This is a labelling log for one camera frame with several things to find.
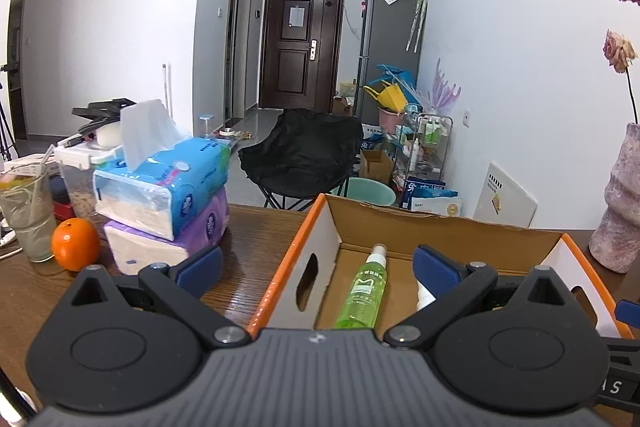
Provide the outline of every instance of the green spray bottle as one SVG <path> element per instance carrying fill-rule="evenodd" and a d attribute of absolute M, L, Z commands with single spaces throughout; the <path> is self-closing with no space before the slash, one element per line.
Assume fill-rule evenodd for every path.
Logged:
<path fill-rule="evenodd" d="M 367 262 L 360 267 L 351 283 L 340 316 L 335 323 L 337 329 L 373 329 L 382 302 L 386 285 L 386 247 L 374 245 Z"/>

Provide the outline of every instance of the white tube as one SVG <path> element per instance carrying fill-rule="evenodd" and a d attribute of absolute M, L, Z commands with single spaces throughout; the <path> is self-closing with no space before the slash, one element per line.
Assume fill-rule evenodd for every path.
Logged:
<path fill-rule="evenodd" d="M 435 299 L 431 292 L 418 282 L 418 305 L 415 307 L 415 310 L 420 311 L 422 308 L 426 308 L 435 301 Z"/>

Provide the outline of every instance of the black folding chair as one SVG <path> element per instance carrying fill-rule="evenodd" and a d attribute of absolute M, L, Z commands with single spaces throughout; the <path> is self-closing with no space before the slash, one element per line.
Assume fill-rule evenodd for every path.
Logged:
<path fill-rule="evenodd" d="M 264 206 L 305 210 L 318 194 L 340 187 L 347 194 L 349 175 L 360 152 L 362 124 L 352 116 L 286 109 L 271 134 L 239 152 L 247 177 L 264 194 Z M 287 206 L 287 198 L 296 200 Z"/>

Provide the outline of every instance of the cardboard box on floor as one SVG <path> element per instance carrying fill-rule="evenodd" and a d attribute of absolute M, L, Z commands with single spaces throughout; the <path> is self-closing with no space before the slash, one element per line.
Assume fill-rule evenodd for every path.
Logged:
<path fill-rule="evenodd" d="M 360 151 L 360 177 L 388 184 L 394 162 L 384 151 Z"/>
<path fill-rule="evenodd" d="M 566 234 L 373 206 L 328 194 L 321 194 L 306 216 L 248 331 L 255 336 L 263 327 L 333 328 L 354 275 L 376 243 L 387 248 L 387 282 L 375 328 L 379 337 L 415 312 L 412 254 L 427 244 L 460 263 L 485 261 L 506 275 L 524 275 L 537 264 L 552 266 L 570 289 L 583 289 L 601 335 L 632 338 L 629 328 L 614 320 L 614 300 Z"/>
<path fill-rule="evenodd" d="M 337 116 L 351 116 L 351 105 L 347 103 L 347 99 L 341 96 L 334 96 L 331 105 L 331 114 Z"/>

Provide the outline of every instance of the box handle hole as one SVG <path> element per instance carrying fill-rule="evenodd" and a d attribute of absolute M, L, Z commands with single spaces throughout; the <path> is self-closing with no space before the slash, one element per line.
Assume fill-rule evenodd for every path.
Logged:
<path fill-rule="evenodd" d="M 580 308 L 587 314 L 591 324 L 595 327 L 598 324 L 598 314 L 593 309 L 593 306 L 591 306 L 587 294 L 580 286 L 572 289 L 571 293 L 574 294 L 575 299 L 578 301 L 578 304 L 580 304 Z"/>
<path fill-rule="evenodd" d="M 309 295 L 311 295 L 311 289 L 314 287 L 316 277 L 318 277 L 318 257 L 316 257 L 315 253 L 312 253 L 296 288 L 296 304 L 301 312 L 306 310 L 306 303 L 309 300 Z"/>

